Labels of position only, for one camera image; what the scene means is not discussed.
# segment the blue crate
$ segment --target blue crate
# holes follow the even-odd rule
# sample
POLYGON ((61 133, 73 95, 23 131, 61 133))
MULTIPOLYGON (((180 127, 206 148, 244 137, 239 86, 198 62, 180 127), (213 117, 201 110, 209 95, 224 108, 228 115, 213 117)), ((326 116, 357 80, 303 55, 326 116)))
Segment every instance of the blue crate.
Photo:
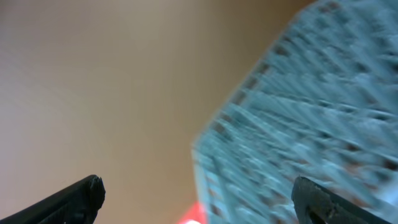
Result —
POLYGON ((398 223, 398 1, 297 15, 194 145, 209 223, 293 223, 306 176, 398 223))

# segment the beige wall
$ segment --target beige wall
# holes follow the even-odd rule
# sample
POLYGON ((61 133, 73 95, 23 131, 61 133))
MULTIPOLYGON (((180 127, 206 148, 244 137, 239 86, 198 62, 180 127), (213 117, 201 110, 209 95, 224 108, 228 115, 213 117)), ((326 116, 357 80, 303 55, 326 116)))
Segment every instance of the beige wall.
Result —
POLYGON ((96 223, 173 223, 191 142, 310 0, 0 5, 0 217, 89 175, 96 223))

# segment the blue plastic basket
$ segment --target blue plastic basket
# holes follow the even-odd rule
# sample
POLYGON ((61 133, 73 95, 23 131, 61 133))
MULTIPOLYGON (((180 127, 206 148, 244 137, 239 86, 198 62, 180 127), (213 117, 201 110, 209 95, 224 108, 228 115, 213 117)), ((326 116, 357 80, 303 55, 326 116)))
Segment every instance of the blue plastic basket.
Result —
POLYGON ((398 1, 318 1, 195 143, 213 223, 294 223, 305 176, 398 223, 398 1))

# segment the tan surface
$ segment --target tan surface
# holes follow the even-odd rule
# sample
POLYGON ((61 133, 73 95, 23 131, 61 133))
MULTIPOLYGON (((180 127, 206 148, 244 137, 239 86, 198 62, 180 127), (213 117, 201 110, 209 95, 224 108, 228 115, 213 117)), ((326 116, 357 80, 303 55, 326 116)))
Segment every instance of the tan surface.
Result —
POLYGON ((96 223, 175 222, 194 137, 308 2, 2 1, 0 217, 98 174, 96 223))

